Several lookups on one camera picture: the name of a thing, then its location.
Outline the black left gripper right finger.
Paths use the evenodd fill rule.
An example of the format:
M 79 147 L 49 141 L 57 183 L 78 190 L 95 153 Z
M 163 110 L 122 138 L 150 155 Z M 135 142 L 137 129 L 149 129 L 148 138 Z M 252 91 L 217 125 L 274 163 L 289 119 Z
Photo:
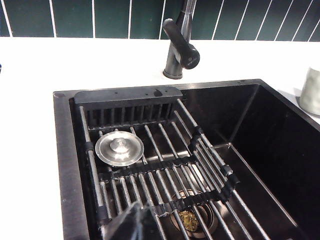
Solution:
M 138 217 L 139 240 L 161 240 L 160 230 L 153 213 L 153 207 L 146 203 L 139 212 Z

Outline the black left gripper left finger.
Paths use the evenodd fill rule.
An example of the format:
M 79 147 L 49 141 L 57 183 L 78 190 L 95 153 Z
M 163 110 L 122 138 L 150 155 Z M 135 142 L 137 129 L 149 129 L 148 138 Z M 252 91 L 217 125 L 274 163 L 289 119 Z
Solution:
M 142 208 L 138 202 L 132 203 L 102 229 L 103 240 L 141 240 Z

